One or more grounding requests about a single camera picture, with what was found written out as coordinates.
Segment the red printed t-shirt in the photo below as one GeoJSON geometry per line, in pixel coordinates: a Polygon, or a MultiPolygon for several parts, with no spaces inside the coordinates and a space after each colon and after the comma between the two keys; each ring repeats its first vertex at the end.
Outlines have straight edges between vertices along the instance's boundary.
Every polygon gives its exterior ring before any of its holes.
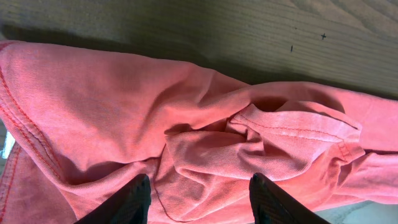
{"type": "Polygon", "coordinates": [[[151,223],[250,223],[256,172],[313,211],[397,203],[397,102],[364,93],[4,41],[1,120],[2,223],[73,223],[139,174],[151,223]]]}

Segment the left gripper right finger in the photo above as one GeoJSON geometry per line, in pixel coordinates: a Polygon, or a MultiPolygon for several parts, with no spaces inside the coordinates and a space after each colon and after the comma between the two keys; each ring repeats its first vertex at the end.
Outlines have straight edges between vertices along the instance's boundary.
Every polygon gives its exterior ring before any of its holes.
{"type": "Polygon", "coordinates": [[[259,172],[251,177],[249,199],[255,224],[329,224],[259,172]]]}

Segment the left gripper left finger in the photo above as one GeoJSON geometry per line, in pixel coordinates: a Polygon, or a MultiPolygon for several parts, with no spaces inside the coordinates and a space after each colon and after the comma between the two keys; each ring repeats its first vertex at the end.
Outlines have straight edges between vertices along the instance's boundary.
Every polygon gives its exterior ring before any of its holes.
{"type": "Polygon", "coordinates": [[[147,224],[150,195],[149,177],[138,174],[75,224],[147,224]]]}

